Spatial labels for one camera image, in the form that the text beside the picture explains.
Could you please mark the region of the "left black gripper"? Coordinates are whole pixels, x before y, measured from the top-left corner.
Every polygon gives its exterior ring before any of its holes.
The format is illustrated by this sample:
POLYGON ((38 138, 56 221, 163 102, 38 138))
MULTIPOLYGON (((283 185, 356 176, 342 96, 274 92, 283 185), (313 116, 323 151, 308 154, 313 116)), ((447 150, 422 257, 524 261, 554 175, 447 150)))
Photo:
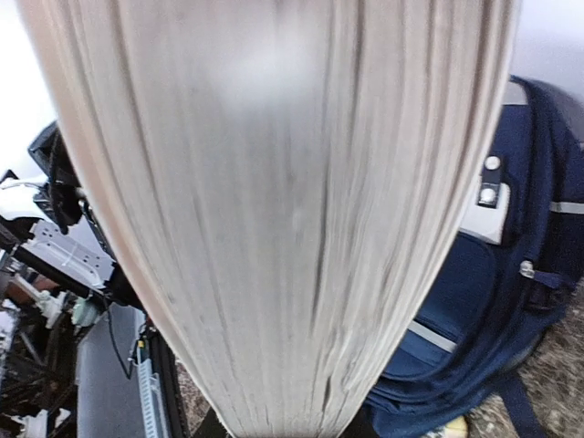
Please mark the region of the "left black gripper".
POLYGON ((41 184, 41 194, 34 197, 34 202, 41 211, 65 235, 70 227, 85 218, 101 249, 113 256, 110 244, 73 169, 57 123, 53 121, 47 125, 28 146, 27 151, 47 176, 47 182, 41 184))

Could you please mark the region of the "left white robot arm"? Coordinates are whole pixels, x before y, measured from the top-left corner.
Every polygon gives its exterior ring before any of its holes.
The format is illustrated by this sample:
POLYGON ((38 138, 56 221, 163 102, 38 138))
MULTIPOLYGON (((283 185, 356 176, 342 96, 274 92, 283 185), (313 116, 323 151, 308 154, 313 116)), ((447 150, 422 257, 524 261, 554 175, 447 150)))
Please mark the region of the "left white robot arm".
POLYGON ((73 169, 55 122, 27 152, 40 174, 1 176, 1 248, 66 287, 97 302, 141 302, 120 267, 73 169))

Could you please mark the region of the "navy blue student backpack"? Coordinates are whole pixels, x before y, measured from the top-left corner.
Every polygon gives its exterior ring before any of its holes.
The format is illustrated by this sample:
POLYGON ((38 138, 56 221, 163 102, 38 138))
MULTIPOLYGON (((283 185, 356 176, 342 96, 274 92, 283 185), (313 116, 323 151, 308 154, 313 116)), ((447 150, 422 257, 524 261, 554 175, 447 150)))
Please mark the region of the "navy blue student backpack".
POLYGON ((583 145, 559 99, 509 80, 460 230, 361 408, 379 437, 420 437, 493 393, 518 435, 544 435, 517 370, 583 275, 583 145))

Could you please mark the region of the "orange 39-Storey Treehouse book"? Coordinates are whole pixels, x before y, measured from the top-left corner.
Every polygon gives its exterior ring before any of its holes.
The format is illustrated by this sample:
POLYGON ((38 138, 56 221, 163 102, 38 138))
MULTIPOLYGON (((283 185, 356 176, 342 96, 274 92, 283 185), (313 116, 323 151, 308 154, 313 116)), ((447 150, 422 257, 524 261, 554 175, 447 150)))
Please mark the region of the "orange 39-Storey Treehouse book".
POLYGON ((21 1, 83 189, 235 437, 336 437, 450 248, 516 1, 21 1))

